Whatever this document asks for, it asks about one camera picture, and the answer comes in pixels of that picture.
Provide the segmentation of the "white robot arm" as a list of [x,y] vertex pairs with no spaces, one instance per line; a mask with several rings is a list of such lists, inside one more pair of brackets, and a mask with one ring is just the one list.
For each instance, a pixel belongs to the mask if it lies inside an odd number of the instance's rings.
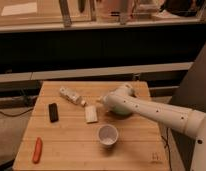
[[117,115],[140,114],[194,139],[190,171],[206,171],[205,112],[141,99],[135,96],[134,88],[128,83],[101,96],[99,102]]

